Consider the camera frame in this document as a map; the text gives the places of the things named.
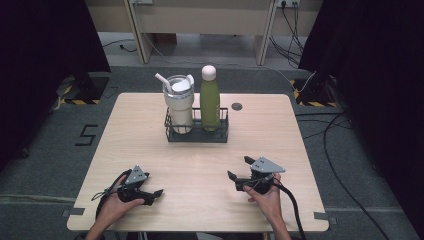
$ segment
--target gray carpet floor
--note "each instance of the gray carpet floor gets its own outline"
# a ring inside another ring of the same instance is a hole
[[[28,146],[29,157],[10,161],[0,173],[1,239],[73,239],[77,235],[67,229],[67,217],[63,215],[72,208],[78,195],[117,96],[122,92],[161,92],[161,83],[154,78],[157,72],[165,77],[192,74],[195,79],[201,79],[201,68],[112,67],[99,104],[62,104],[48,116]],[[302,71],[283,73],[289,79],[309,77],[309,73]],[[218,68],[218,81],[222,93],[290,96],[331,222],[328,231],[307,233],[308,239],[384,239],[341,187],[326,159],[323,131],[335,115],[315,114],[339,113],[348,106],[299,106],[289,82],[272,70]],[[199,92],[200,82],[196,83]],[[347,114],[336,122],[338,125],[327,133],[326,147],[340,180],[390,239],[419,239],[386,181],[375,169],[354,123]],[[97,125],[86,131],[96,135],[92,145],[75,146],[87,142],[80,138],[87,124]],[[115,238],[113,233],[107,234],[107,239]]]

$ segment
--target straw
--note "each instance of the straw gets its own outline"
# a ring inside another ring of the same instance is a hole
[[[168,80],[166,80],[164,77],[162,77],[159,73],[156,73],[155,77],[159,79],[161,82],[165,83],[166,89],[169,93],[173,94],[171,84],[169,84]]]

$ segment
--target bottle cap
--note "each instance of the bottle cap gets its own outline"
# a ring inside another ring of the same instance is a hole
[[[206,81],[212,81],[216,78],[216,69],[214,66],[206,65],[202,68],[202,78]]]

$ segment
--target human hand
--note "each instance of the human hand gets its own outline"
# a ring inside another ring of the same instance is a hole
[[[280,181],[281,175],[279,173],[274,173],[274,178]],[[260,194],[256,192],[255,189],[247,185],[244,186],[244,190],[251,197],[248,201],[256,202],[268,221],[271,222],[272,220],[283,218],[280,204],[280,189],[276,186],[272,185],[269,191],[265,194]]]
[[[274,183],[280,184],[281,175],[274,173]],[[280,189],[274,185],[265,194],[260,194],[255,189],[244,186],[244,191],[250,195],[249,202],[256,202],[265,215],[268,222],[274,230],[276,240],[290,240],[291,237],[287,231],[286,223],[284,222],[281,212]]]
[[[121,182],[125,179],[125,175],[122,176],[117,184],[121,185]],[[116,192],[109,195],[106,199],[105,203],[100,210],[99,215],[97,216],[96,222],[91,227],[85,239],[100,239],[103,232],[113,223],[123,218],[125,213],[139,205],[144,203],[144,199],[135,199],[131,202],[122,202],[119,199],[118,194]]]

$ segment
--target black curtain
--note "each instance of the black curtain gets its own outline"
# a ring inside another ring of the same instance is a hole
[[[420,0],[324,0],[300,68],[337,77],[373,161],[424,239],[423,13]]]
[[[66,77],[110,68],[84,0],[2,1],[0,23],[1,170],[29,144]]]

